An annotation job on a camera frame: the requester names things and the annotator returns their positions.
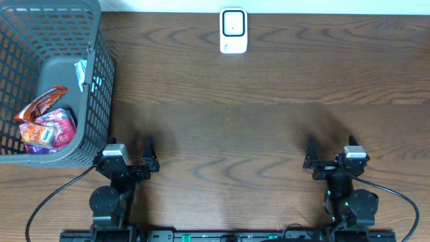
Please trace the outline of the red purple snack bag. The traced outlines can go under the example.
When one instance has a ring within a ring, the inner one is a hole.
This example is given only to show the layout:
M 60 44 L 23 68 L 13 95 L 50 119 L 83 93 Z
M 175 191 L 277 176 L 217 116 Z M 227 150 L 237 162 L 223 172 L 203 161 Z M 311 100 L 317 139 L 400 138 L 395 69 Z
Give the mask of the red purple snack bag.
M 36 118 L 34 124 L 52 126 L 57 129 L 57 135 L 52 148 L 35 147 L 24 143 L 29 154 L 45 155 L 55 153 L 65 148 L 74 138 L 76 126 L 68 110 L 62 108 L 51 111 Z

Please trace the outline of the small orange snack packet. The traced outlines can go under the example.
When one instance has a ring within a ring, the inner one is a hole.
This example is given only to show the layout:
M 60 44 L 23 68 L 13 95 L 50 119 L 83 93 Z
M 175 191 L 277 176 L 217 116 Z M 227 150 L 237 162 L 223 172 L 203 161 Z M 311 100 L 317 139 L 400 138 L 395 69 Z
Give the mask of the small orange snack packet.
M 52 148 L 55 143 L 57 129 L 34 123 L 24 123 L 19 126 L 21 140 L 27 145 Z

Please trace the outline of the teal white snack wrapper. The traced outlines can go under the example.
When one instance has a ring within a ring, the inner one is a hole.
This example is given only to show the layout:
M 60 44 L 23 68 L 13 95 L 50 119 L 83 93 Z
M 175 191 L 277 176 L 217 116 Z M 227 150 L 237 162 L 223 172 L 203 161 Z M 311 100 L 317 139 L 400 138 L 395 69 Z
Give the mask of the teal white snack wrapper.
M 85 59 L 79 60 L 77 63 L 74 64 L 74 66 L 75 66 L 75 71 L 77 75 L 79 89 L 81 92 L 84 92 L 87 60 Z

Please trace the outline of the brown orange candy bar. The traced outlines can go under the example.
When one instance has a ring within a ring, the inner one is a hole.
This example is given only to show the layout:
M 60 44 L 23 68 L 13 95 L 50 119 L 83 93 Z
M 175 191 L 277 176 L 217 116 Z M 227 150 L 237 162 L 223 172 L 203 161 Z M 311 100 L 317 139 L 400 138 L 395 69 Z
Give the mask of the brown orange candy bar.
M 68 88 L 56 85 L 28 104 L 13 119 L 20 122 L 33 122 L 68 92 Z

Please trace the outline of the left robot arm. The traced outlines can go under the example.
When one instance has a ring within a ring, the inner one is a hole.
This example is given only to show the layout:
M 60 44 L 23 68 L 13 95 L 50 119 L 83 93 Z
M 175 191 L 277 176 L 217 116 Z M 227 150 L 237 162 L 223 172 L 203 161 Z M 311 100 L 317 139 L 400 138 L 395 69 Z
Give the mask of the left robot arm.
M 130 219 L 135 189 L 160 169 L 154 139 L 147 137 L 142 165 L 130 165 L 125 145 L 108 144 L 93 161 L 95 170 L 110 180 L 97 188 L 89 199 L 93 212 L 92 241 L 145 241 L 146 235 Z

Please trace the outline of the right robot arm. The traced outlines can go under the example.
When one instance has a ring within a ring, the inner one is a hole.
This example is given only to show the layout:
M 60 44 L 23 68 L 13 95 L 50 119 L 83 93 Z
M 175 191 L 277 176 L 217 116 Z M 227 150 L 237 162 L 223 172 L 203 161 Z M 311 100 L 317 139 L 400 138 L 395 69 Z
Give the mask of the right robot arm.
M 353 136 L 342 153 L 331 161 L 318 155 L 316 143 L 308 140 L 303 168 L 313 170 L 314 180 L 325 180 L 324 208 L 333 223 L 315 231 L 312 238 L 321 241 L 369 241 L 369 228 L 375 225 L 378 196 L 364 189 L 356 190 L 353 179 L 364 172 L 370 157 Z

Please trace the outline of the white barcode scanner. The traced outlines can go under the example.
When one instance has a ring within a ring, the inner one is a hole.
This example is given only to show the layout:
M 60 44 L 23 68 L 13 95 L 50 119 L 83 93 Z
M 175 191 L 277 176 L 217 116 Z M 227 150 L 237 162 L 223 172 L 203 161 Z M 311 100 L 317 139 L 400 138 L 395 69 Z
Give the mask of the white barcode scanner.
M 242 54 L 248 45 L 248 15 L 240 7 L 224 8 L 219 15 L 220 52 Z

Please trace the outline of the grey plastic mesh basket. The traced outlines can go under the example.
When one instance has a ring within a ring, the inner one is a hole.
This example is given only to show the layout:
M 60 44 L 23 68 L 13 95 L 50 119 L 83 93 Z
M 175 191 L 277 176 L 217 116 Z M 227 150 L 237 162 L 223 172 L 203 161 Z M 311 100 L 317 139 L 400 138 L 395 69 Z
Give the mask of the grey plastic mesh basket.
M 108 141 L 114 62 L 97 0 L 1 2 L 1 162 L 34 167 L 89 166 Z M 74 64 L 87 60 L 84 92 Z M 54 86 L 69 92 L 54 105 L 77 131 L 63 149 L 29 154 L 14 116 Z

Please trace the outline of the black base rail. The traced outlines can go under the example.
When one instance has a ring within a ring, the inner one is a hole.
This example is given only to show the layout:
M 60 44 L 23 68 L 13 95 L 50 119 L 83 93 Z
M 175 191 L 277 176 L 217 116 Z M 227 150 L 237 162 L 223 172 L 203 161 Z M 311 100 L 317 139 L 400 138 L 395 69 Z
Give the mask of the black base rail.
M 322 237 L 313 239 L 309 232 L 293 230 L 285 234 L 271 232 L 173 232 L 173 231 L 138 231 L 134 234 L 124 231 L 63 232 L 60 242 L 65 241 L 139 241 L 139 242 L 258 242 L 258 241 L 324 241 Z

